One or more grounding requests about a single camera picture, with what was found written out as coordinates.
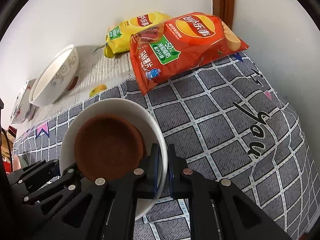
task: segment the bowl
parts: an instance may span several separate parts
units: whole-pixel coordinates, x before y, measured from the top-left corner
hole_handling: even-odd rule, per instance
[[[38,76],[29,94],[29,102],[35,106],[53,103],[73,81],[79,65],[74,45],[58,52],[49,66]]]
[[[126,119],[104,114],[91,118],[81,127],[74,155],[79,170],[90,181],[113,180],[138,168],[144,147],[138,130]]]
[[[144,139],[147,155],[150,154],[153,143],[157,143],[160,146],[161,158],[158,167],[158,187],[156,197],[154,199],[138,199],[135,217],[137,220],[146,214],[160,197],[164,188],[168,169],[167,147],[162,131],[155,119],[153,119],[149,112],[139,104],[127,99],[109,98],[98,101],[84,109],[72,121],[63,138],[59,158],[60,173],[62,174],[64,169],[76,162],[74,156],[74,142],[78,131],[88,120],[103,114],[115,114],[134,125]]]
[[[16,102],[13,105],[13,110],[10,117],[10,123],[20,124],[27,118],[30,119],[36,107],[29,103],[29,95],[36,79],[26,81],[20,89]]]

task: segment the red chip bag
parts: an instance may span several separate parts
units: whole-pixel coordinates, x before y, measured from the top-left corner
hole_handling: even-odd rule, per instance
[[[248,47],[219,17],[194,12],[133,34],[130,57],[145,95],[176,74]]]

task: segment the white bowl with swirl pattern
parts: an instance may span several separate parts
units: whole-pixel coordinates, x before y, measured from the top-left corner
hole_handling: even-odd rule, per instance
[[[52,104],[68,88],[78,65],[79,56],[74,45],[69,45],[58,52],[36,79],[29,94],[29,102],[35,106]]]

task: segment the green label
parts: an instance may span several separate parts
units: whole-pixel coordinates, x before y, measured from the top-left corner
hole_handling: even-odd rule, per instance
[[[149,45],[162,65],[177,59],[181,53],[181,51],[174,49],[172,43],[164,35],[162,35],[160,41],[150,43]]]
[[[122,35],[119,26],[117,26],[116,28],[114,28],[113,30],[111,30],[109,32],[109,38],[110,40],[114,40],[119,38]]]

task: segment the black cable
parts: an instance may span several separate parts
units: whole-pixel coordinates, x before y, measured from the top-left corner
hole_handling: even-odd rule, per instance
[[[9,144],[9,139],[8,139],[8,136],[7,136],[7,133],[6,131],[1,127],[1,130],[4,134],[4,137],[5,137],[5,140],[7,141],[7,145],[8,145],[8,149],[9,149],[9,155],[10,155],[10,164],[11,164],[11,171],[13,171],[13,161],[12,161],[12,155],[11,155],[11,149],[10,149],[10,144]]]

